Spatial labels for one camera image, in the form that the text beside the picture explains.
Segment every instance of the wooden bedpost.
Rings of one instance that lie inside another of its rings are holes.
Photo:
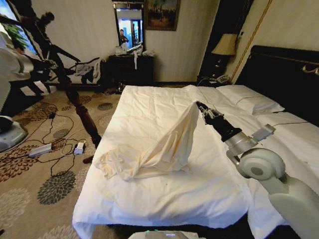
[[[16,8],[17,12],[20,14],[20,25],[25,28],[33,37],[33,40],[39,44],[42,52],[43,58],[49,60],[53,67],[52,71],[56,74],[59,83],[65,90],[66,96],[69,101],[76,108],[76,113],[80,117],[85,130],[92,138],[92,142],[95,147],[97,147],[101,141],[101,136],[98,134],[97,128],[89,115],[87,108],[85,108],[81,102],[79,94],[76,90],[71,88],[72,82],[70,78],[66,75],[63,62],[58,56],[59,49],[57,46],[52,45],[50,39],[46,35],[46,26],[54,20],[54,15],[50,12],[46,12],[41,18],[36,16],[32,8],[31,0],[9,0]],[[68,57],[75,61],[80,61],[71,54],[66,53]],[[92,162],[93,157],[89,157],[83,160],[84,163]]]

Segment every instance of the framed painting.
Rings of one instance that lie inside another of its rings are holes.
[[[180,0],[146,0],[146,30],[176,31]]]

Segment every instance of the white bed sheet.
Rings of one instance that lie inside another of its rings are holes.
[[[260,127],[254,116],[233,105],[214,88],[126,86],[93,160],[120,143],[141,151],[147,149],[194,100],[210,107],[213,105],[209,103],[214,103],[231,124],[247,135]],[[318,179],[300,165],[283,143],[269,137],[262,144],[261,147],[283,157],[291,176],[319,192]],[[115,175],[107,180],[99,169],[91,166],[74,209],[73,227],[83,239],[90,238],[95,224],[197,224],[224,228],[248,211],[253,235],[264,238],[285,221],[270,204],[266,190],[256,180],[244,179],[236,171],[226,157],[226,149],[218,133],[199,117],[189,157],[191,174],[173,172],[131,181]]]

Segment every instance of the bed frame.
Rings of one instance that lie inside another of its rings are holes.
[[[319,52],[280,47],[252,47],[237,79],[316,126],[316,94],[319,91]]]

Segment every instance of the patterned carpet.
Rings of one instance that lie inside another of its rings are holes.
[[[81,102],[89,110],[100,135],[111,120],[119,98],[80,92]],[[55,118],[48,120],[53,112]],[[71,226],[72,213],[90,166],[82,160],[93,155],[95,147],[86,131],[81,130],[83,126],[75,107],[67,101],[64,92],[57,91],[14,120],[28,131],[28,136],[18,147],[0,153],[0,230],[4,229],[0,239],[78,238]],[[63,154],[72,152],[78,140],[86,139],[84,154],[60,158],[66,139]],[[53,149],[50,153],[36,158],[19,157],[50,142]],[[113,230],[104,226],[96,230],[94,238],[117,238],[112,234]]]

